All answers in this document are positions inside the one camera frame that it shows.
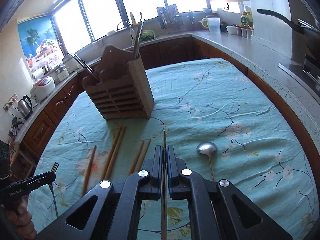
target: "hand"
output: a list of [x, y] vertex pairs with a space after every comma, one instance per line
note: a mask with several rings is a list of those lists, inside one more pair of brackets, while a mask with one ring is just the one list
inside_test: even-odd
[[25, 239], [34, 239], [37, 235], [37, 231], [35, 230], [35, 225], [31, 221], [32, 216], [27, 211], [27, 202], [24, 199], [21, 198], [19, 200], [17, 210], [19, 215], [12, 210], [6, 212], [8, 220], [17, 226], [16, 231], [21, 237], [24, 237]]

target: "wooden knife block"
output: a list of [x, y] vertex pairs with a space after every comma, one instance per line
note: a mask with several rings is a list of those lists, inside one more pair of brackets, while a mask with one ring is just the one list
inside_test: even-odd
[[154, 99], [150, 84], [139, 58], [133, 52], [107, 46], [92, 75], [82, 79], [82, 86], [104, 119], [150, 118]]

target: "chopstick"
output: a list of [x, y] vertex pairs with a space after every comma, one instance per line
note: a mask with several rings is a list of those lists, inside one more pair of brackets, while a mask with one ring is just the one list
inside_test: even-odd
[[97, 146], [95, 145], [93, 148], [91, 157], [90, 157], [87, 172], [84, 177], [84, 184], [83, 184], [83, 188], [82, 188], [81, 197], [83, 197], [87, 193], [88, 182], [89, 182], [89, 178], [90, 178], [90, 174], [91, 174], [91, 168], [92, 168], [92, 163], [93, 163], [93, 159], [94, 159], [94, 154], [96, 153], [96, 149], [97, 149]]
[[121, 132], [122, 128], [123, 127], [120, 127], [120, 129], [116, 133], [116, 137], [115, 137], [115, 139], [114, 139], [114, 141], [112, 143], [111, 150], [110, 150], [110, 152], [108, 154], [108, 157], [106, 159], [106, 162], [104, 164], [104, 168], [103, 168], [100, 180], [104, 180], [104, 177], [106, 176], [107, 169], [108, 169], [108, 166], [109, 166], [109, 163], [110, 163], [110, 159], [111, 159], [111, 157], [113, 155], [113, 151], [115, 150], [115, 147], [116, 147], [116, 144], [117, 144], [117, 141], [118, 141], [118, 138], [119, 138], [119, 135], [120, 135], [120, 132]]
[[137, 153], [136, 153], [136, 156], [134, 157], [133, 162], [132, 162], [132, 164], [131, 164], [131, 167], [130, 167], [130, 169], [129, 169], [128, 176], [131, 175], [131, 174], [134, 172], [134, 168], [135, 168], [136, 165], [137, 165], [137, 162], [138, 162], [138, 159], [139, 159], [139, 156], [140, 156], [140, 153], [141, 153], [143, 144], [144, 144], [144, 140], [142, 140], [141, 143], [140, 143], [140, 146], [139, 146], [139, 148], [138, 148], [138, 151], [137, 151]]
[[109, 179], [110, 178], [110, 175], [112, 173], [112, 169], [113, 169], [113, 165], [115, 164], [115, 161], [116, 161], [116, 158], [117, 158], [117, 155], [118, 155], [118, 151], [119, 151], [119, 148], [120, 148], [120, 145], [121, 145], [121, 142], [122, 142], [122, 138], [123, 138], [123, 135], [124, 135], [124, 132], [125, 132], [125, 129], [127, 127], [124, 126], [122, 127], [122, 130], [120, 132], [120, 135], [119, 135], [119, 139], [116, 143], [116, 147], [115, 147], [115, 150], [113, 151], [113, 154], [112, 154], [112, 157], [110, 159], [110, 163], [109, 163], [109, 166], [108, 166], [108, 169], [107, 169], [107, 173], [104, 177], [104, 179]]
[[144, 157], [146, 156], [147, 150], [149, 148], [150, 142], [151, 142], [151, 139], [148, 139], [147, 144], [143, 149], [143, 153], [142, 153], [142, 155], [141, 155], [141, 157], [139, 159], [138, 165], [136, 166], [134, 172], [140, 171], [142, 163], [143, 163], [143, 160], [144, 160]]

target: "metal bolt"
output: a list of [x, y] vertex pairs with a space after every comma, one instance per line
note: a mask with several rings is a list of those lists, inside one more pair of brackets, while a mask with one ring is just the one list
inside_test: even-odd
[[219, 181], [219, 184], [223, 187], [228, 187], [230, 185], [230, 182], [227, 181], [226, 179], [222, 179]]
[[185, 175], [185, 176], [189, 176], [189, 175], [191, 175], [192, 171], [189, 170], [189, 169], [184, 169], [184, 170], [181, 171], [181, 173], [182, 173], [183, 175]]
[[104, 181], [100, 182], [100, 187], [102, 187], [102, 188], [108, 188], [110, 186], [111, 186], [110, 181], [104, 180]]
[[139, 172], [138, 172], [138, 175], [139, 175], [140, 177], [146, 177], [146, 176], [148, 176], [148, 174], [149, 174], [148, 171], [139, 171]]

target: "kitchen counter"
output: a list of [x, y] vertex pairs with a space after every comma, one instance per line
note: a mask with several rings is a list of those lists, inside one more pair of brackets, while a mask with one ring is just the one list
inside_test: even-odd
[[[210, 34], [208, 31], [197, 32], [175, 32], [172, 34], [160, 35], [158, 39], [146, 41], [141, 46], [147, 46], [161, 41], [167, 41], [177, 38], [193, 37], [203, 41], [217, 49], [230, 55], [241, 62], [253, 73], [260, 77], [270, 87], [272, 87], [283, 100], [291, 107], [306, 127], [312, 140], [314, 141], [318, 152], [320, 152], [320, 105], [316, 99], [294, 78], [278, 67], [278, 64], [289, 65], [294, 62], [282, 54], [260, 43], [250, 39], [229, 35], [228, 33]], [[123, 47], [122, 49], [133, 49], [133, 46]], [[98, 57], [90, 62], [89, 66], [99, 62]], [[59, 83], [53, 93], [35, 109], [34, 114], [21, 127], [16, 138], [20, 143], [32, 122], [38, 114], [44, 109], [46, 104], [68, 83], [78, 72], [72, 73], [66, 80]]]

